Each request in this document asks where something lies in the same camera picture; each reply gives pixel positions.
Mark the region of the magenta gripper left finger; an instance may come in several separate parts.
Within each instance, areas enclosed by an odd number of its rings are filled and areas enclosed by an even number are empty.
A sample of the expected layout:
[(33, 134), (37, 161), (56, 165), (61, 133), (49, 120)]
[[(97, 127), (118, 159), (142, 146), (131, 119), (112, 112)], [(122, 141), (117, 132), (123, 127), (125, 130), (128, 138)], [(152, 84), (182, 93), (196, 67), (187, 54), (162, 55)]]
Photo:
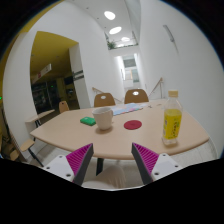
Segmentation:
[(57, 156), (44, 170), (81, 186), (92, 156), (93, 144), (87, 144), (67, 156)]

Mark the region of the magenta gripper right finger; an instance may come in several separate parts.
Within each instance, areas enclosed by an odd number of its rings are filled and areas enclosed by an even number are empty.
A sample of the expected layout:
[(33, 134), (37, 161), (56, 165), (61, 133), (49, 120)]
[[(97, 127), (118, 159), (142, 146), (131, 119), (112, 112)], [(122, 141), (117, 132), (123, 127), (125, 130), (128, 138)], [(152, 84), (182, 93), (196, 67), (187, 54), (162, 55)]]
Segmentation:
[(157, 154), (137, 143), (132, 144), (131, 152), (134, 156), (144, 185), (182, 169), (182, 167), (168, 154)]

